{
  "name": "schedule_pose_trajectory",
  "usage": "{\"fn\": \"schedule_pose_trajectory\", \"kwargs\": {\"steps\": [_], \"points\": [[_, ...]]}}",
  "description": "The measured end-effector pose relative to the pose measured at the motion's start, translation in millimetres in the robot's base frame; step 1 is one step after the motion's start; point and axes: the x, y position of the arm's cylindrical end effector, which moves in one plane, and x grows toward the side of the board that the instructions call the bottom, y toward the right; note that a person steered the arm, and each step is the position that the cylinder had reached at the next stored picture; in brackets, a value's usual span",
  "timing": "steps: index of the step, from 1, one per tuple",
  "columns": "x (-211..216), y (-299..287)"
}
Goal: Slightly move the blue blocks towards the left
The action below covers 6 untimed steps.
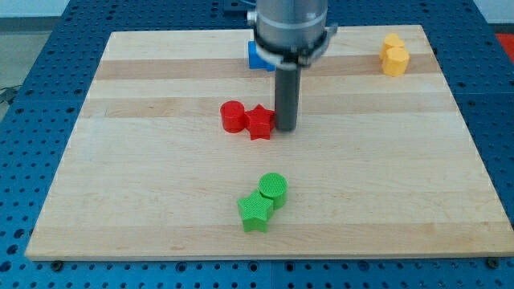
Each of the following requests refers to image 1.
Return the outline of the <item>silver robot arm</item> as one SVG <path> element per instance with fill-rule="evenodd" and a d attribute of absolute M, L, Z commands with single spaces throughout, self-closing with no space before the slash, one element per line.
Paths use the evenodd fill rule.
<path fill-rule="evenodd" d="M 256 0 L 247 12 L 258 56 L 275 66 L 275 128 L 297 126 L 301 72 L 327 50 L 338 25 L 327 25 L 327 0 Z"/>

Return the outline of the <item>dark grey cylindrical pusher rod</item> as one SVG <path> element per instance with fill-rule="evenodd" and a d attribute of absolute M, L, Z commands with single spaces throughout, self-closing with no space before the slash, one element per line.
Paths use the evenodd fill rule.
<path fill-rule="evenodd" d="M 281 132 L 296 129 L 301 70 L 275 71 L 275 127 Z"/>

